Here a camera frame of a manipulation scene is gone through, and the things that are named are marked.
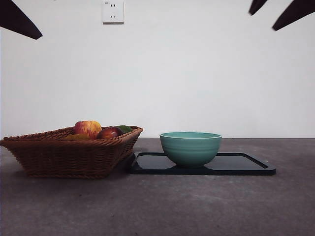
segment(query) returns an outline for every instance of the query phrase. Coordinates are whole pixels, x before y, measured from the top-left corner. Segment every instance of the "woven basket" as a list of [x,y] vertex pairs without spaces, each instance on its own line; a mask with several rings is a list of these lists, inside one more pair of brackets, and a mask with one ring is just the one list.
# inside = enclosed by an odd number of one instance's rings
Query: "woven basket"
[[5,137],[0,145],[11,151],[30,177],[104,178],[133,153],[143,129],[131,128],[131,132],[111,139],[63,141],[73,133],[73,127],[68,127]]

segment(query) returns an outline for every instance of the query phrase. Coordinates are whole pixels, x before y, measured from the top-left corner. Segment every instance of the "basket rim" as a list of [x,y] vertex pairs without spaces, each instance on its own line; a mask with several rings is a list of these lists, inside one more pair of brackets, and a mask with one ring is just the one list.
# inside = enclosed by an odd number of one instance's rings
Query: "basket rim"
[[52,131],[47,131],[47,132],[41,132],[41,133],[34,133],[34,134],[27,134],[27,135],[21,135],[21,136],[10,136],[10,137],[4,137],[2,140],[0,140],[0,146],[3,146],[4,143],[7,142],[40,142],[40,143],[64,143],[64,144],[90,144],[90,143],[120,143],[126,138],[129,138],[130,135],[135,135],[138,133],[141,133],[143,131],[143,128],[131,125],[132,131],[122,134],[120,136],[114,137],[114,138],[109,138],[109,139],[89,139],[89,140],[61,140],[61,139],[47,139],[47,140],[41,140],[39,138],[30,138],[31,136],[38,136],[38,135],[50,135],[55,132],[63,132],[67,129],[73,129],[74,126],[66,127],[66,128],[61,128],[57,130],[52,130]]

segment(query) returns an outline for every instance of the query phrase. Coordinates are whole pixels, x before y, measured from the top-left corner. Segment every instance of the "black tray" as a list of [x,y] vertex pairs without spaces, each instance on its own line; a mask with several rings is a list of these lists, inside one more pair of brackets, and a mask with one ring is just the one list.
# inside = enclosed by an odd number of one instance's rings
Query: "black tray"
[[138,152],[129,172],[149,175],[216,175],[216,176],[271,176],[276,168],[252,155],[219,152],[200,168],[182,168],[169,160],[164,152]]

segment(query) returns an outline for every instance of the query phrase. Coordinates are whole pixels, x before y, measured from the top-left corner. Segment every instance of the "countertop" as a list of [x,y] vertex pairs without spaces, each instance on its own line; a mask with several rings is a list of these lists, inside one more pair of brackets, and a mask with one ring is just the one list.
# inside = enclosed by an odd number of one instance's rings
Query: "countertop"
[[[134,151],[162,151],[139,138]],[[313,236],[315,139],[222,139],[274,176],[29,178],[1,149],[1,236]]]

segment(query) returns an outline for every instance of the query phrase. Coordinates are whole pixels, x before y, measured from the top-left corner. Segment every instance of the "green bowl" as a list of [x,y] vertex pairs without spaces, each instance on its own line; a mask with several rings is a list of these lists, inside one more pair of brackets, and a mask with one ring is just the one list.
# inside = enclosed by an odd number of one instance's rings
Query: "green bowl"
[[221,143],[221,135],[212,133],[171,132],[159,137],[166,156],[186,168],[198,168],[210,162]]

